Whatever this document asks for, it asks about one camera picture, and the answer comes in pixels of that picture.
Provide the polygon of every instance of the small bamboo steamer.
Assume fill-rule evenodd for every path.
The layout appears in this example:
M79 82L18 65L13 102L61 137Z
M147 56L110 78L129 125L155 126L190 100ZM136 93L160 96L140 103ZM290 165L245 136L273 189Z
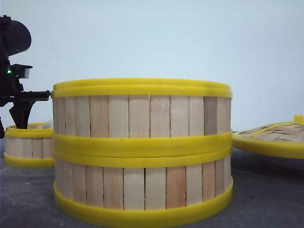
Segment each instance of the small bamboo steamer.
M26 168L54 167L53 129L43 129L45 123L30 123L27 129L6 128L5 162Z
M304 170L304 121L273 123L233 134L233 146L258 154L266 163Z
M232 197L232 92L150 78L54 85L56 204L106 227L205 219Z

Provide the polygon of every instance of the yellow ring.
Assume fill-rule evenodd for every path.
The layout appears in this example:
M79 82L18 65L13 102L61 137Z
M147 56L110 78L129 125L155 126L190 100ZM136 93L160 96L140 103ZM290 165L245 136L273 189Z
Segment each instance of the yellow ring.
M4 153L5 162L12 166L24 167L24 168L48 168L54 167L54 158L44 158L44 159L26 159L26 158L15 158L10 157Z
M30 123L29 125L42 125L45 123ZM51 138L53 129L18 129L16 126L6 128L5 136L16 138Z
M96 226L112 228L167 228L206 219L223 210L232 199L233 180L220 196L203 203L163 210L117 210L84 205L64 197L54 182L55 202L67 215Z
M62 82L54 85L52 98L89 95L186 95L232 98L222 83L164 78L112 78Z
M159 158L220 151L231 146L232 132L172 138L88 138L54 134L55 150L97 157Z
M212 162L222 159L231 153L231 147L221 151L210 153L165 157L165 158L111 158L111 157L97 157L86 156L74 153L54 150L56 158L92 166L114 167L114 168L156 168L156 167L175 167L183 165L193 165L206 162Z
M303 142L295 143L266 141L254 138L246 138L240 136L239 133L240 132L233 133L232 145L235 148L273 157L304 159Z

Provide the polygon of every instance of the white wall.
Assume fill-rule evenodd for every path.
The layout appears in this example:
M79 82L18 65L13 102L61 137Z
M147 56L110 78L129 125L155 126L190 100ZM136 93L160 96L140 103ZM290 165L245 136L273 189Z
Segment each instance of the white wall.
M33 65L26 90L100 77L170 77L230 84L232 128L304 114L304 1L2 0L1 15L24 23ZM13 124L1 108L4 125ZM52 105L34 105L30 122Z

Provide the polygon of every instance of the bamboo steamer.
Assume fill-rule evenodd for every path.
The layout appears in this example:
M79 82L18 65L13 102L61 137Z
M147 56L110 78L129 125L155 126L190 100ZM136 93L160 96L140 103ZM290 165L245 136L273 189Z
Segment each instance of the bamboo steamer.
M225 84L115 78L54 85L55 200L106 227L205 219L232 197Z
M54 167L53 129L43 129L45 123L31 123L27 129L6 128L5 162L27 168Z
M304 170L304 121L273 123L233 134L233 146L256 153L266 163Z

